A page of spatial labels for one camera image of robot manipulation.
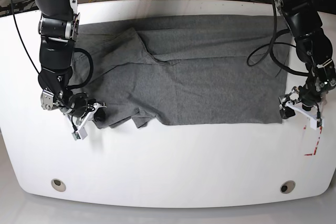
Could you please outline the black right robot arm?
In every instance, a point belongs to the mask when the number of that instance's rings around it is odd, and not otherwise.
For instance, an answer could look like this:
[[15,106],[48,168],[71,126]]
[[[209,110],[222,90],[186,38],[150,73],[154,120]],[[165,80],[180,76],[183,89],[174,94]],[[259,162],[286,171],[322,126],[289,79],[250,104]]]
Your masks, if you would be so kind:
[[[86,50],[75,46],[79,14],[77,0],[35,0],[41,11],[38,33],[41,37],[38,82],[43,92],[41,106],[44,110],[59,109],[71,120],[79,118],[103,122],[106,118],[101,104],[86,93],[73,93],[86,86],[93,76],[93,59]],[[84,54],[89,62],[89,72],[80,84],[70,85],[71,67],[75,53]]]

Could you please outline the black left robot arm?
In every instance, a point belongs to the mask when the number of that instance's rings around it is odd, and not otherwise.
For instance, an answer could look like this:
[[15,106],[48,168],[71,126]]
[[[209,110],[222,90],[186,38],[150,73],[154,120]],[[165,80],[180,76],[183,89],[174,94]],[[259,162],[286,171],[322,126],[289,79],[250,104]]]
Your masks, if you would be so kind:
[[280,115],[283,119],[300,112],[310,120],[310,126],[323,126],[322,100],[326,93],[335,88],[335,65],[333,48],[322,29],[321,18],[312,0],[274,0],[280,14],[296,43],[296,53],[306,66],[307,72],[298,72],[281,64],[273,52],[271,59],[286,72],[306,77],[303,86],[293,87],[291,92],[279,97]]

